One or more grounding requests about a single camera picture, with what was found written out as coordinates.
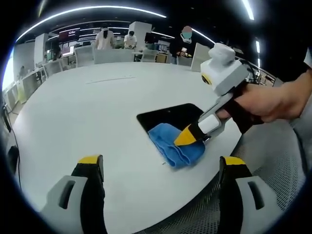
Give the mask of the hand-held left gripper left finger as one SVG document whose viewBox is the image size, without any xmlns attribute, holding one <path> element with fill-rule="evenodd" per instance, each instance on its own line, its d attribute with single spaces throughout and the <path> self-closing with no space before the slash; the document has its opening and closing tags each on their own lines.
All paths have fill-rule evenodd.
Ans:
<svg viewBox="0 0 312 234">
<path fill-rule="evenodd" d="M 48 192 L 40 212 L 57 234 L 105 234 L 103 156 L 86 156 Z"/>
</svg>

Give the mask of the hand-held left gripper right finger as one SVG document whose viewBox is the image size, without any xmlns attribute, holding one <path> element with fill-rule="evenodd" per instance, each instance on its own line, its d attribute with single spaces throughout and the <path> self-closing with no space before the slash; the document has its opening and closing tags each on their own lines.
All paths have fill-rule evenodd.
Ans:
<svg viewBox="0 0 312 234">
<path fill-rule="evenodd" d="M 282 215 L 273 189 L 237 157 L 219 161 L 219 234 L 264 234 Z"/>
</svg>

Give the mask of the person's right hand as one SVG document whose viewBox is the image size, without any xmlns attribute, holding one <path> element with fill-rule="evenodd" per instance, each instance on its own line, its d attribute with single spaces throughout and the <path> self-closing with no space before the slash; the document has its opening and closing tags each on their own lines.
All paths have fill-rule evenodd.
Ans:
<svg viewBox="0 0 312 234">
<path fill-rule="evenodd" d="M 246 111 L 261 117 L 263 122 L 294 119 L 300 115 L 300 104 L 297 103 L 291 83 L 280 87 L 249 84 L 235 100 Z"/>
</svg>

